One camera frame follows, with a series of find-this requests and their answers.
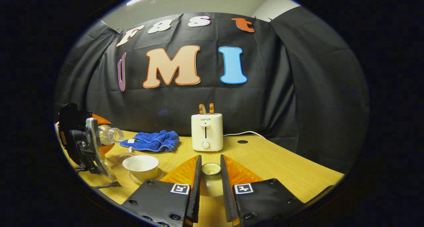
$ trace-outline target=ceiling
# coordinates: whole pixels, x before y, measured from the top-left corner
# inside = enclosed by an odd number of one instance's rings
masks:
[[[141,0],[128,6],[124,3],[102,20],[114,29],[126,29],[159,17],[191,12],[222,12],[251,17],[265,1]]]

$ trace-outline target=power cord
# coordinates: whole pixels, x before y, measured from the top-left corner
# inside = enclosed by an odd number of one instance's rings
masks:
[[[245,132],[241,132],[241,133],[226,134],[226,135],[224,135],[224,137],[225,137],[225,136],[232,136],[232,135],[240,135],[240,134],[245,134],[245,133],[254,133],[254,134],[259,135],[259,136],[261,136],[262,138],[264,138],[264,136],[260,135],[259,133],[255,133],[255,132],[253,132],[253,131],[245,131]]]

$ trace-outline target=white toaster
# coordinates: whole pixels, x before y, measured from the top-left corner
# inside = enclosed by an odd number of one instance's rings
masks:
[[[192,115],[191,138],[196,151],[220,151],[224,147],[222,114]]]

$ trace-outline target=blue towel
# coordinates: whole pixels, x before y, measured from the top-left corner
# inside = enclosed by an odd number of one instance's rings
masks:
[[[173,151],[180,141],[176,132],[166,132],[165,130],[159,133],[137,133],[133,139],[134,143],[128,143],[128,140],[125,140],[120,145],[123,147],[132,146],[134,150],[161,152]]]

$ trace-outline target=toaster knob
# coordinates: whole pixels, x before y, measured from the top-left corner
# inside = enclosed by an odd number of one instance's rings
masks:
[[[209,147],[211,147],[211,143],[210,143],[210,142],[208,142],[208,141],[206,141],[206,140],[204,140],[204,141],[202,142],[202,147],[203,147],[204,149],[208,149]]]

